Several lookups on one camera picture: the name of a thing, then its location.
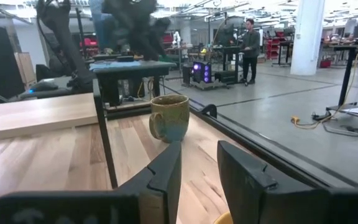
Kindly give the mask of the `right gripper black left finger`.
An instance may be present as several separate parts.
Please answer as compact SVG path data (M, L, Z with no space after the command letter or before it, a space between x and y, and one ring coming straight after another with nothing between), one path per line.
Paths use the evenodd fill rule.
M15 192L0 197L0 224L175 224L181 144L171 143L114 190Z

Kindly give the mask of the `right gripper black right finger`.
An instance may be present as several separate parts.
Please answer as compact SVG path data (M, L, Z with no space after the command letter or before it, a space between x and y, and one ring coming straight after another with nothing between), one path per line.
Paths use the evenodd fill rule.
M217 157L234 224L358 224L358 188L312 188L226 141Z

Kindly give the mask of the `yellow cup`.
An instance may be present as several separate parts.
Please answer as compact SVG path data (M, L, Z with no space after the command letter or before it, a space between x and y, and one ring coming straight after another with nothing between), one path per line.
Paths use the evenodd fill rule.
M213 224L233 224L230 212L223 213L214 221Z

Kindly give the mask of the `green blue glazed mug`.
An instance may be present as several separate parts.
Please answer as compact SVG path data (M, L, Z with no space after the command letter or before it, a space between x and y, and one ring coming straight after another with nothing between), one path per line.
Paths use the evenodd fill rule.
M189 98L185 95L164 95L150 101L151 135L165 143L182 141L190 120Z

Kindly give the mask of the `red shelf rack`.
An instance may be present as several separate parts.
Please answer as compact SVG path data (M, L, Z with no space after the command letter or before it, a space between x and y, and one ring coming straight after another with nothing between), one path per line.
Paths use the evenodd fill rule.
M278 60L280 55L280 43L285 41L284 31L266 32L265 57L268 60Z

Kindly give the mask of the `grey computer desk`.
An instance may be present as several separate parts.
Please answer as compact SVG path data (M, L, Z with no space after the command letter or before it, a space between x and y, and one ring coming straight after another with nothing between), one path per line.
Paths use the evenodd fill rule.
M99 81L101 87L102 97L105 103L109 103L111 106L119 106L119 80L138 80L145 77L152 77L154 90L153 93L155 96L159 96L160 87L159 87L159 78L161 76L168 75L169 68L174 66L170 62L159 62L159 61L138 61L141 65L134 67L121 67L121 68L105 68L93 72L96 75L96 78ZM41 82L54 82L58 85L57 90L51 91L40 91L31 93L28 90L19 95L19 99L23 100L26 98L51 98L56 96L66 96L66 95L75 95L82 94L73 91L70 87L67 86L70 77L59 77L52 78L49 80L42 80Z

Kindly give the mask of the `computer tower purple lights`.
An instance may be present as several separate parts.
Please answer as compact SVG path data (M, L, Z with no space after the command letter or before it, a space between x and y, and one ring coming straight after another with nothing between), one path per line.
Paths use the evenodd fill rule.
M212 82L211 63L210 62L193 62L192 68L193 80L197 83Z

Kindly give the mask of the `blue desk mat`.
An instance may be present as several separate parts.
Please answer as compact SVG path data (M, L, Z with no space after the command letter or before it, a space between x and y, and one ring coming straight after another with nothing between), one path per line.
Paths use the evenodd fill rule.
M101 69L105 69L105 68L134 67L134 66L138 66L138 65L141 65L141 63L138 61L133 61L133 62L102 61L102 62L98 62L98 63L96 63L96 62L91 63L89 65L89 69L92 72L95 72L97 70L101 70Z

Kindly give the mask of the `black standing desk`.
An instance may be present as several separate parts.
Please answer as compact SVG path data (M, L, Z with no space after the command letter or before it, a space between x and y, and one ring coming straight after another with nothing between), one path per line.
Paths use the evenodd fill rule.
M347 95L351 90L351 86L354 81L356 66L358 63L358 45L330 45L334 51L348 51L348 59L346 64L346 71L342 81L342 88L337 106L326 107L326 119L333 118L336 113L349 114L351 116L358 117L354 111L357 109L357 102L346 103Z
M223 69L215 72L214 76L226 85L233 85L239 83L241 79L239 77L239 53L240 48L238 46L231 47L213 47L215 52L221 52L223 54ZM232 55L234 59L234 69L230 70L227 66L231 65L229 56Z

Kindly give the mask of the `light wooden tray board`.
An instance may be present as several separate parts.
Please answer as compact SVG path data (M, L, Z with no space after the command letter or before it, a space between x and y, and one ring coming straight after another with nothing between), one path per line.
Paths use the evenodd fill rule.
M58 129L99 124L111 186L117 179L97 79L93 93L0 104L0 140Z

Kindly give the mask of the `black computer mouse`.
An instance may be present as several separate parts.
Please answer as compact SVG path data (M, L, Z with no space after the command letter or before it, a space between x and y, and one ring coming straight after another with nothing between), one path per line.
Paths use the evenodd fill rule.
M58 85L54 82L39 82L34 85L32 85L29 89L29 92L35 93L40 91L51 91L51 90L57 90Z

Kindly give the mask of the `white pillar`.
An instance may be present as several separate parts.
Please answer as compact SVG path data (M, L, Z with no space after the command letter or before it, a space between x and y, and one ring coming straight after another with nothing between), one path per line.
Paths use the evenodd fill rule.
M325 0L299 0L291 75L315 75L323 31Z

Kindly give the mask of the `black aluminium table frame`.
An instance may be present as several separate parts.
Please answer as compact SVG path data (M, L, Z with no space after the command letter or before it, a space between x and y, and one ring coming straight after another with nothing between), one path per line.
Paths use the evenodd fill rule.
M111 187L116 188L155 159L169 143L150 132L149 104L107 113L97 83L93 85L93 97ZM335 175L320 165L312 165L317 170L316 174L308 171L230 128L219 116L213 117L203 109L190 106L187 119L184 124L187 134L178 139L184 150L185 180L197 179L206 172L211 180L218 181L216 145L222 140L311 187L358 187L358 183Z

